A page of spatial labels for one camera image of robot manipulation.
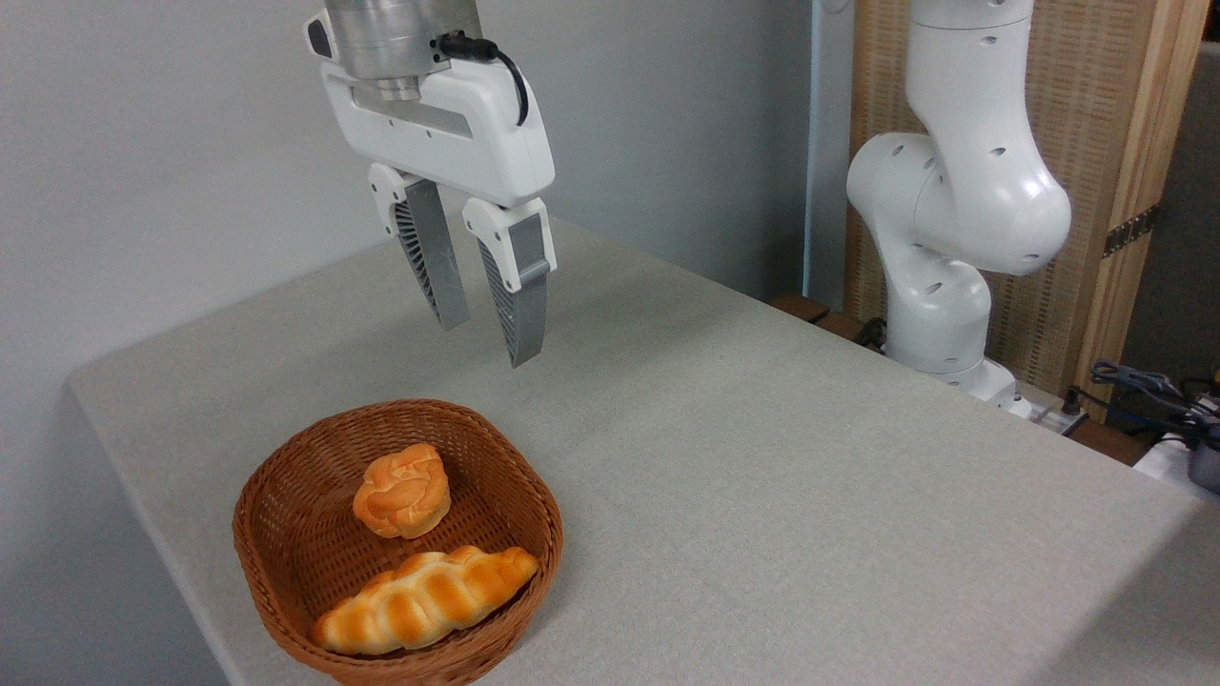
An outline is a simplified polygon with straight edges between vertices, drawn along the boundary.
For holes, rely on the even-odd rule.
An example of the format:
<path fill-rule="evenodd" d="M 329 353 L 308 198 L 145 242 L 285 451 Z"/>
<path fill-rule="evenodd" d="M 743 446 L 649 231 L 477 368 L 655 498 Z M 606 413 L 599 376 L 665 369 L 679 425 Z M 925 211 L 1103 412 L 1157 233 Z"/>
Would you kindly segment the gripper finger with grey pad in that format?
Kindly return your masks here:
<path fill-rule="evenodd" d="M 538 355 L 547 325 L 547 276 L 558 269 L 543 200 L 522 208 L 470 198 L 462 209 L 467 229 L 479 240 L 490 295 L 512 367 Z"/>
<path fill-rule="evenodd" d="M 468 304 L 436 182 L 375 162 L 368 184 L 379 221 L 403 247 L 440 330 L 467 321 Z"/>

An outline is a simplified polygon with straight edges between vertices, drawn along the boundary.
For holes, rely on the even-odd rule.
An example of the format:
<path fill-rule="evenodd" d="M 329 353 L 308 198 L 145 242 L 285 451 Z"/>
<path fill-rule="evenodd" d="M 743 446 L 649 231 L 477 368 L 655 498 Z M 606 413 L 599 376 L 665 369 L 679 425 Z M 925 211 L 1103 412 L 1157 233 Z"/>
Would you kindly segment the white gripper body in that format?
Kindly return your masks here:
<path fill-rule="evenodd" d="M 475 10 L 322 10 L 304 27 L 354 151 L 518 208 L 553 183 L 528 83 L 483 48 Z"/>

